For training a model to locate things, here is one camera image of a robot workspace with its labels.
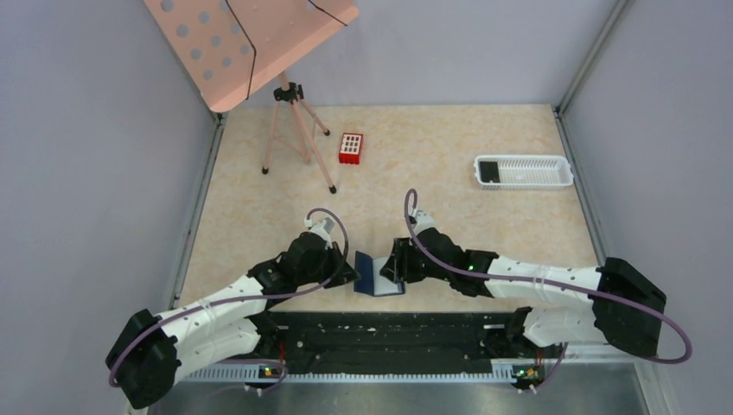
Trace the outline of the dark blue leather card holder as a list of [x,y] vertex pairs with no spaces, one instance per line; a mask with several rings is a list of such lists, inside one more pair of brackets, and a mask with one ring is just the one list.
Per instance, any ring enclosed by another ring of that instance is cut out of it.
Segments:
[[354,269],[358,272],[360,278],[354,282],[354,292],[370,297],[404,295],[404,283],[394,283],[379,273],[387,260],[388,257],[373,258],[364,252],[356,251]]

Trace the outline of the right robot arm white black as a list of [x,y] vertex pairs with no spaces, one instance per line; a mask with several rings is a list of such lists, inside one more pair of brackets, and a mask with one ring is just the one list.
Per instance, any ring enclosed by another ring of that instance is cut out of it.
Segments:
[[609,257],[603,265],[561,268],[464,250],[435,228],[417,238],[423,249],[408,237],[393,241],[380,276],[406,284],[441,279],[467,297],[541,302],[542,307],[518,308],[507,328],[538,347],[601,343],[641,358],[657,354],[661,320],[630,304],[661,313],[666,295],[624,259]]

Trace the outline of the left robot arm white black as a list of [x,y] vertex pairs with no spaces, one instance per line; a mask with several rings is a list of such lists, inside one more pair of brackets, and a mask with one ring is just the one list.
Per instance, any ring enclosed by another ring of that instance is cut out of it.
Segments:
[[105,359],[110,386],[142,409],[192,372],[236,355],[269,352],[277,339],[269,309],[356,279],[348,253],[348,245],[325,233],[303,232],[286,251],[207,297],[157,315],[138,311]]

